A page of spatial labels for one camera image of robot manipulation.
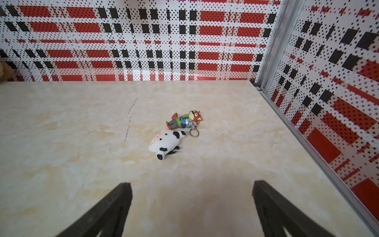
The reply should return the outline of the brown teddy bear plush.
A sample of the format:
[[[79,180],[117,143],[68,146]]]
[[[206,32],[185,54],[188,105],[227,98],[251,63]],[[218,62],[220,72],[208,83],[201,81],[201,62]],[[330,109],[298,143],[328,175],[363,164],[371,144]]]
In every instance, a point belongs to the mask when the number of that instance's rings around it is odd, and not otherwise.
[[[14,70],[6,63],[1,62],[0,64],[0,81],[6,82],[14,77]]]

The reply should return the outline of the white black cow plush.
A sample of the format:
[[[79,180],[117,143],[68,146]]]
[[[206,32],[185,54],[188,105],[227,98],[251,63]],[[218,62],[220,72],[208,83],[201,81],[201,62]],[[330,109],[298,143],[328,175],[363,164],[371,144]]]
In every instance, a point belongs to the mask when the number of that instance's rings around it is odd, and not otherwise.
[[[187,133],[183,130],[164,130],[156,135],[150,142],[148,149],[155,153],[156,157],[162,161],[166,155],[171,155],[180,150],[179,144],[182,138],[185,138]]]

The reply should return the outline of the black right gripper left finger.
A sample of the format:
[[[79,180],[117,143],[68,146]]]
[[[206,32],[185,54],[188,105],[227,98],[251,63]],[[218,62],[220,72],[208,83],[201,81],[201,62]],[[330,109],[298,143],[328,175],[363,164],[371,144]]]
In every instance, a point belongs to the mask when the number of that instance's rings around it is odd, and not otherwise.
[[[59,237],[120,237],[132,203],[130,183],[120,183]]]

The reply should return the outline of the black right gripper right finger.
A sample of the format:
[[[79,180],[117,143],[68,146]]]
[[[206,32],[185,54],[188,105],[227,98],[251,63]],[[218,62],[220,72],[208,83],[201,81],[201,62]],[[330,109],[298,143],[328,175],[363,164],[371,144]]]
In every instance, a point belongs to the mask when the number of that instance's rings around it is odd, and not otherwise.
[[[332,237],[264,180],[254,182],[252,196],[266,237]]]

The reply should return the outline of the fox figure keychain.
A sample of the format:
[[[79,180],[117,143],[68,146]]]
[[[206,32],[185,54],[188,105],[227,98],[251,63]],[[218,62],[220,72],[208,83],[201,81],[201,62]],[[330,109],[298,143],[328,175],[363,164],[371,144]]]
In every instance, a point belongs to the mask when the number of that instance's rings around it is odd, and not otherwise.
[[[175,129],[189,129],[191,137],[196,138],[199,136],[197,126],[203,121],[203,117],[200,111],[191,110],[187,114],[178,115],[175,113],[171,117],[171,121],[166,122],[166,126],[169,130]]]

